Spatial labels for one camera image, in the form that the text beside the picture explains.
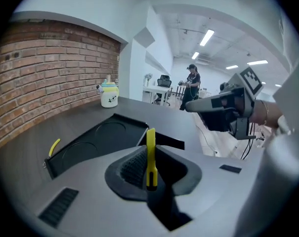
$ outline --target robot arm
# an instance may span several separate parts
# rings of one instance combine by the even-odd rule
[[[254,136],[248,136],[249,117],[262,89],[260,80],[248,67],[221,84],[219,95],[188,102],[186,111],[198,113],[211,131],[229,132],[237,140],[253,139]],[[236,106],[236,99],[242,108]]]

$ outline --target brick wall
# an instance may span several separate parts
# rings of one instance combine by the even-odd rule
[[[99,98],[118,80],[121,44],[58,21],[12,24],[0,42],[0,147],[33,125]]]

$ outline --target fluorescent light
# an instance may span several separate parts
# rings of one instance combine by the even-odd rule
[[[214,31],[208,30],[207,33],[204,35],[203,40],[201,41],[200,45],[205,46],[209,39],[212,37]]]
[[[266,60],[263,61],[252,61],[252,62],[248,62],[248,65],[258,65],[258,64],[266,64],[268,63]]]
[[[237,65],[230,66],[230,67],[226,67],[226,69],[236,69],[236,68],[238,68],[238,66],[237,66]]]
[[[200,54],[200,53],[195,52],[195,53],[193,54],[193,56],[192,56],[192,59],[195,60],[195,58],[197,58],[199,54]]]

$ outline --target black grille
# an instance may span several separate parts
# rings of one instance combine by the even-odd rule
[[[53,202],[40,214],[39,218],[56,228],[78,193],[79,191],[69,188],[63,189]]]

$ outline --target black chair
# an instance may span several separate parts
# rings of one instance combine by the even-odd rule
[[[170,80],[170,77],[167,76],[167,75],[161,75],[161,76],[160,76],[160,79],[163,79],[163,80]]]
[[[158,86],[166,87],[166,88],[170,88],[170,85],[171,85],[171,81],[169,79],[168,80],[158,79],[157,83],[158,83]],[[168,96],[166,96],[166,95],[167,95],[167,93],[165,94],[165,101],[164,102],[169,104],[169,106],[170,106],[170,103],[167,102],[167,99],[169,98],[170,94],[168,94]],[[160,102],[163,95],[160,94],[160,93],[157,93],[157,96],[158,96],[158,98],[155,100],[155,102]]]

